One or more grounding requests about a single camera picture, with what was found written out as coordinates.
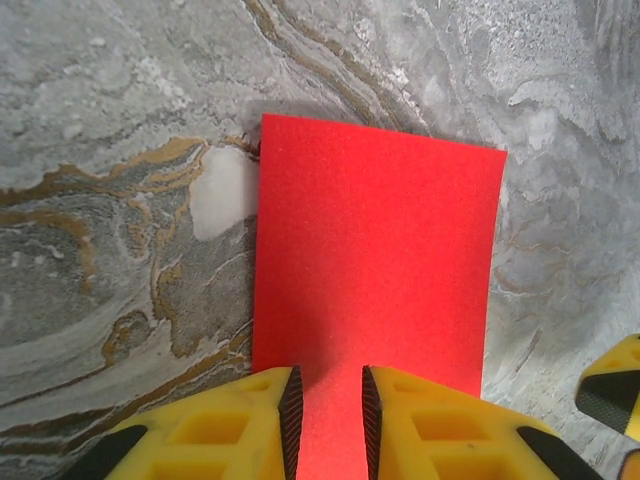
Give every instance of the black rubber pad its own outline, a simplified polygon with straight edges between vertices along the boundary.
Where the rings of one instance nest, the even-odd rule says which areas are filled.
[[[371,368],[362,368],[362,421],[367,448],[369,480],[378,480],[382,440],[382,402]]]
[[[533,427],[520,427],[518,434],[558,480],[603,480],[558,437]]]
[[[624,433],[640,395],[640,370],[591,375],[580,382],[580,411]]]
[[[104,480],[147,433],[144,425],[134,425],[100,439],[60,480]]]
[[[282,440],[282,461],[286,480],[295,480],[302,434],[302,375],[300,367],[294,367],[284,387],[278,404],[280,413],[280,438]]]

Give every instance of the marble floor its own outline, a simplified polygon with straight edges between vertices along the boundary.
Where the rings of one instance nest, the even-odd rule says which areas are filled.
[[[5,0],[0,40],[0,477],[247,371],[264,111],[507,149],[483,396],[607,480],[637,446],[572,396],[640,330],[639,0]]]

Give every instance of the red paper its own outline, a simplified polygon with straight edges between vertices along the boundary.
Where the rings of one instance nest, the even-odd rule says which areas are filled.
[[[253,367],[302,366],[298,480],[367,478],[365,364],[480,394],[505,159],[265,115]]]

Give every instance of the brown vein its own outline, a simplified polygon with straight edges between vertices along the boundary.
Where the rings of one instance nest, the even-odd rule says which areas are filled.
[[[366,68],[358,63],[353,54],[344,48],[339,42],[333,39],[323,38],[320,32],[312,29],[308,25],[298,21],[296,15],[292,10],[287,7],[283,0],[273,0],[282,17],[291,25],[298,33],[304,35],[308,39],[319,43],[327,50],[329,50],[335,57],[342,62],[342,64],[353,73],[361,82],[369,86],[375,93],[382,108],[387,112],[389,118],[393,122],[396,130],[402,130],[402,123],[394,113],[394,108],[391,102],[386,98],[385,90],[380,86],[377,79],[369,73]]]
[[[94,375],[98,375],[99,373],[104,372],[107,369],[107,366],[104,365],[100,368],[97,368],[95,370],[92,370],[89,373],[85,373],[84,375],[80,375],[79,377],[75,377],[72,378],[71,380],[67,380],[66,382],[63,383],[59,383],[58,385],[54,385],[52,387],[49,388],[45,388],[43,390],[39,390],[37,392],[33,392],[30,393],[28,395],[24,395],[22,397],[19,398],[14,398],[13,400],[3,403],[0,405],[0,408],[4,408],[4,407],[9,407],[11,405],[15,405],[17,403],[20,402],[26,402],[27,400],[33,400],[34,398],[38,398],[41,397],[42,395],[46,395],[47,393],[51,393],[51,392],[55,392],[56,390],[61,390],[65,387],[70,387],[72,385],[75,385],[76,383],[80,383],[84,380],[88,380],[89,378],[93,377]]]
[[[189,164],[189,167],[180,170],[178,172],[170,172],[170,173],[153,173],[149,177],[149,181],[153,183],[160,182],[171,182],[165,185],[166,189],[175,189],[181,188],[189,185],[196,177],[198,177],[202,171],[204,170],[204,165],[201,162],[202,155],[204,155],[209,149],[208,145],[203,145],[203,149],[198,152],[196,158],[192,163]],[[150,189],[155,189],[159,187],[145,187]]]
[[[142,310],[132,310],[118,318],[113,324],[111,335],[109,335],[107,341],[102,345],[102,356],[105,359],[105,368],[116,364],[115,355],[118,346],[128,342],[131,334],[136,330],[136,324],[132,324],[132,319],[136,314],[142,315],[144,321],[148,322],[147,316]]]
[[[522,369],[524,364],[527,363],[527,360],[529,360],[529,358],[531,357],[531,354],[535,350],[536,345],[538,345],[538,342],[540,341],[541,336],[542,336],[542,331],[540,330],[540,328],[536,328],[536,331],[531,337],[531,341],[529,342],[529,345],[527,345],[527,348],[522,353],[522,356],[520,357],[520,360],[518,361],[518,364],[514,369],[515,373],[518,373]]]
[[[40,182],[35,187],[25,190],[9,189],[0,191],[0,205],[13,206],[31,200],[42,200],[45,198],[50,198],[65,192],[104,193],[115,197],[124,198],[132,196],[136,191],[160,192],[175,188],[176,185],[183,186],[188,183],[187,178],[191,178],[193,175],[188,175],[187,173],[185,173],[183,176],[187,178],[183,178],[183,176],[180,176],[176,183],[170,185],[159,187],[136,185],[135,187],[131,187],[124,191],[114,190],[103,185],[118,178],[127,169],[143,164],[158,165],[167,163],[169,161],[175,160],[176,158],[179,158],[180,156],[188,152],[189,149],[194,148],[198,145],[205,146],[204,150],[206,150],[206,144],[204,144],[203,140],[200,138],[171,138],[167,144],[157,150],[144,152],[136,157],[133,157],[131,160],[124,164],[116,165],[111,169],[111,172],[108,175],[103,177],[86,173],[80,170],[75,165],[61,165],[57,171],[45,174],[42,182]],[[83,179],[85,181],[90,181],[91,184],[85,184],[79,181],[65,182],[65,177],[69,176]]]
[[[78,415],[84,415],[89,417],[97,415],[96,412],[103,412],[103,417],[99,421],[92,424],[89,428],[79,432],[75,436],[71,437],[66,442],[59,442],[54,440],[48,440],[45,442],[30,442],[30,441],[18,441],[10,444],[5,443],[0,447],[0,453],[2,454],[14,454],[14,455],[60,455],[66,454],[77,448],[80,448],[92,437],[99,435],[113,427],[115,427],[121,421],[129,418],[137,413],[145,405],[158,401],[167,397],[171,391],[179,385],[186,384],[197,377],[200,377],[213,367],[223,368],[231,364],[241,364],[244,362],[244,357],[236,357],[234,354],[243,347],[243,345],[249,341],[250,334],[246,332],[247,326],[240,329],[236,335],[229,341],[229,343],[220,349],[217,353],[205,357],[197,364],[189,367],[184,373],[169,380],[168,382],[160,385],[151,392],[141,395],[135,400],[126,404],[120,410],[115,408],[92,410],[90,412],[84,412],[83,414],[70,414],[65,415],[52,420],[44,420],[30,425],[19,425],[12,427],[11,429],[0,432],[0,436],[23,436],[33,431],[47,431],[48,429],[59,430],[61,428],[73,425],[79,421]]]
[[[135,208],[142,214],[142,222],[127,226],[127,231],[136,243],[136,257],[142,258],[148,253],[146,231],[151,225],[151,209],[148,205],[133,198],[127,200],[129,208]]]
[[[235,135],[226,135],[221,141],[220,145],[231,145],[234,147],[238,147],[243,152],[251,155],[252,161],[257,161],[259,163],[260,158],[260,144],[257,146],[252,145],[251,143],[244,140],[242,137],[238,137]]]
[[[375,125],[375,117],[367,105],[367,102],[365,102],[353,89],[349,88],[344,82],[342,82],[329,68],[318,62],[314,62],[311,58],[296,51],[293,45],[285,40],[276,30],[275,23],[258,0],[243,1],[247,9],[254,16],[256,24],[265,38],[289,55],[289,57],[291,57],[291,59],[298,65],[311,70],[323,78],[325,82],[327,82],[351,105],[351,107],[365,120],[367,125]]]
[[[199,341],[202,339],[202,336],[199,336],[192,343],[193,347],[187,349],[179,347],[179,342],[176,341],[179,314],[165,293],[167,287],[175,284],[181,278],[182,266],[179,263],[162,270],[158,275],[152,299],[156,318],[166,318],[171,322],[171,351],[178,358],[192,354],[197,348]]]

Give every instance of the white patch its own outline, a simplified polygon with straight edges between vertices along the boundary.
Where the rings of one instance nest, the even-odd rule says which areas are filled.
[[[409,78],[403,68],[395,67],[392,70],[391,79],[403,87],[409,83]]]
[[[422,91],[423,101],[427,105],[434,105],[438,103],[445,103],[447,101],[447,94],[442,87],[440,87],[440,83],[438,82],[438,77],[434,75],[427,82]]]
[[[53,258],[55,258],[57,260],[62,260],[64,258],[64,253],[62,253],[60,250],[58,250],[53,245],[46,245],[46,247],[51,252],[51,255],[53,255]]]
[[[171,105],[176,110],[185,108],[193,101],[182,87],[175,84],[175,79],[171,72],[162,73],[160,63],[155,58],[143,58],[138,64],[136,73],[138,79],[143,83],[155,85],[171,101]]]
[[[368,18],[362,18],[353,25],[353,31],[358,38],[367,46],[375,41],[376,30],[373,22]]]
[[[99,64],[95,79],[100,90],[114,93],[126,88],[131,81],[131,65],[119,47]]]
[[[234,147],[212,148],[203,157],[204,172],[191,186],[193,234],[216,238],[258,211],[259,167]]]
[[[577,186],[569,187],[567,189],[567,196],[574,202],[580,201],[580,188]]]
[[[62,130],[62,138],[63,140],[71,140],[76,138],[78,135],[82,133],[82,125],[79,123],[74,123],[73,125],[67,125]]]
[[[529,145],[534,150],[540,150],[549,145],[556,135],[558,116],[551,108],[542,109],[527,119],[527,133]]]
[[[82,66],[81,65],[69,65],[68,67],[64,67],[62,69],[62,72],[65,75],[71,76],[71,75],[79,75],[82,73]]]
[[[107,41],[102,37],[95,37],[89,41],[89,45],[96,48],[103,48],[107,45]]]

